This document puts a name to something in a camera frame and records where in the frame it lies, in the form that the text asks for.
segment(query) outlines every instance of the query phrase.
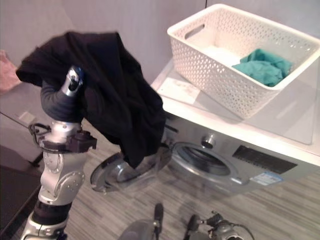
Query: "black cloth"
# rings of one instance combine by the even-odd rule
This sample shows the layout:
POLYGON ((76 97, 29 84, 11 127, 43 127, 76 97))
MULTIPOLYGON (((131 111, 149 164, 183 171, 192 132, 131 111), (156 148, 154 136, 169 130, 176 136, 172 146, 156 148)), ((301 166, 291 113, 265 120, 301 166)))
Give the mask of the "black cloth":
POLYGON ((27 56, 16 74, 23 82, 61 88, 71 65, 84 70, 81 114, 121 147, 133 168, 157 152, 165 126, 159 95, 145 81, 140 64, 117 32, 67 32, 27 56))

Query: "white laundry basket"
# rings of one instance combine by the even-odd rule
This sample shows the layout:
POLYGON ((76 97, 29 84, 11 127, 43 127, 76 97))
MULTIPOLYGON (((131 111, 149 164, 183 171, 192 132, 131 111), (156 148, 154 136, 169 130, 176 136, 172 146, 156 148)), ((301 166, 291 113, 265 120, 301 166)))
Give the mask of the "white laundry basket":
POLYGON ((320 40, 224 4, 215 4, 171 26, 175 70, 233 113, 247 119, 320 56, 320 40), (263 49, 292 63, 274 87, 233 68, 263 49))

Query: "floor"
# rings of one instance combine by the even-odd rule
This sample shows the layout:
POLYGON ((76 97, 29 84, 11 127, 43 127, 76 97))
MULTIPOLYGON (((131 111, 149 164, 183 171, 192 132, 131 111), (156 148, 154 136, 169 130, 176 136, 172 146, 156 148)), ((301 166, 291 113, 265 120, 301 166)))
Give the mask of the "floor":
MULTIPOLYGON (((84 167, 86 181, 72 204, 65 229, 69 240, 116 240, 133 221, 151 219, 158 202, 165 209, 162 240, 182 240, 190 216, 208 218, 212 210, 230 222, 246 225, 256 240, 320 239, 320 171, 295 181, 225 197, 212 189, 186 184, 166 167, 138 192, 103 194, 91 189, 90 174, 119 148, 87 122, 83 126, 98 138, 98 146, 88 153, 84 167)), ((23 225, 12 240, 19 239, 23 225)), ((241 228, 236 230, 250 240, 241 228)))

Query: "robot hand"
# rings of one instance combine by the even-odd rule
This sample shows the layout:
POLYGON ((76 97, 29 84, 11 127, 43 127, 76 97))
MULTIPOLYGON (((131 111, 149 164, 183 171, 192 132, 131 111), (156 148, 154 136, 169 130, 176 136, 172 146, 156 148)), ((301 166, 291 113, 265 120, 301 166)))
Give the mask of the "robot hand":
POLYGON ((206 220, 201 220, 198 215, 193 215, 189 220, 184 240, 244 240, 234 230, 234 227, 244 228, 250 234, 252 240, 255 240, 253 234, 246 226, 229 222, 215 211, 212 211, 212 214, 213 216, 206 220), (208 234, 198 231, 201 224, 212 227, 208 231, 208 234))

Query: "teal cloth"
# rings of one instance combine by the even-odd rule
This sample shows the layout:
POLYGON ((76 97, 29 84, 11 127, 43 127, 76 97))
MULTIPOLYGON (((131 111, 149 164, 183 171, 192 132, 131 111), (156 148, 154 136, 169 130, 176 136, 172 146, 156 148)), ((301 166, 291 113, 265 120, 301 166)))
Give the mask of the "teal cloth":
POLYGON ((253 51, 232 66, 258 82, 274 87, 289 74, 292 63, 262 49, 253 51))

